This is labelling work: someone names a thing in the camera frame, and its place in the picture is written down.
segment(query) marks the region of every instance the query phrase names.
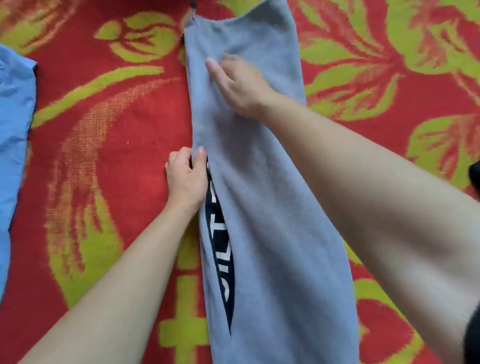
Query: gray sweatpants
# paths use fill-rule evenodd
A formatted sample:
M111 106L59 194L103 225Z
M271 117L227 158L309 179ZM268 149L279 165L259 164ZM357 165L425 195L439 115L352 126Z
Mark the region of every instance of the gray sweatpants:
M200 235L214 364L358 363L340 235L279 141L228 107L204 65L206 57L239 54L275 90L305 104L286 1L266 0L225 21L195 16L185 46L193 147L206 148L211 173Z

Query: forearm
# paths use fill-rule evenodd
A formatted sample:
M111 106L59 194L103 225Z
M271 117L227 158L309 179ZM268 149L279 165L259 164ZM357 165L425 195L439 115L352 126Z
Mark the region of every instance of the forearm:
M444 360L460 360L480 296L480 205L285 96L261 120L408 319Z
M20 363L139 363L191 217L167 205Z

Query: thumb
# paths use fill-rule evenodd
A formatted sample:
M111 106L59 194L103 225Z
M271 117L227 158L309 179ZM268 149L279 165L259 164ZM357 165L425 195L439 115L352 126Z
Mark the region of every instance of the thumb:
M205 66L207 67L210 77L212 77L218 87L220 87L220 90L226 91L232 80L227 76L218 62L213 58L208 57L205 60Z
M198 174L205 174L207 171L207 152L205 148L200 146L195 151L195 157L193 158L193 172Z

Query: red rug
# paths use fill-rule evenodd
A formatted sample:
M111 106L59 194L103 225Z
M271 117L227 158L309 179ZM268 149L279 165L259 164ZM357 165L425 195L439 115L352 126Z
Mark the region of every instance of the red rug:
M256 0L200 0L224 19ZM309 105L471 192L480 158L476 0L290 0ZM190 146L187 0L0 0L0 43L39 64L12 225L0 358L16 363L162 210ZM349 252L365 364L439 360ZM211 362L193 223L144 364Z

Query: light blue clothing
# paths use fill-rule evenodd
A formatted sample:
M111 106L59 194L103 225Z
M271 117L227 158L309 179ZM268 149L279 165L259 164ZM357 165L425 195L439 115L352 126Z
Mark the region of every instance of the light blue clothing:
M36 101L36 63L0 45L0 300L10 263L8 229L17 204Z
M195 16L185 28L185 47L193 147L207 150L235 263L229 331L201 208L213 363L358 363L356 303L340 235L279 141L257 121L234 113L204 65L206 57L238 54L255 64L275 90L305 104L287 2L266 0L225 21Z

